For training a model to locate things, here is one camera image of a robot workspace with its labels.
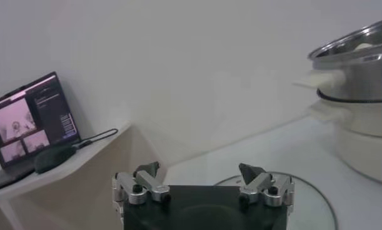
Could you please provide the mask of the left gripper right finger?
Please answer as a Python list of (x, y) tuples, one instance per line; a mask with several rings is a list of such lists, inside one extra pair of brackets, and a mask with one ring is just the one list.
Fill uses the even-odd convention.
[(255, 203), (274, 208), (293, 208), (295, 184), (291, 176), (274, 176), (261, 167), (244, 163), (240, 163), (238, 168), (245, 182), (239, 188), (239, 203), (242, 208)]

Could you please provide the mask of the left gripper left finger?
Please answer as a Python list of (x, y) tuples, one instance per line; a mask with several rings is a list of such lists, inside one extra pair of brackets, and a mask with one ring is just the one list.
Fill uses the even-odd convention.
[(157, 161), (143, 164), (131, 174), (117, 172), (113, 176), (113, 202), (125, 201), (132, 205), (144, 204), (151, 196), (153, 201), (164, 203), (171, 199), (170, 187), (156, 179), (160, 163)]

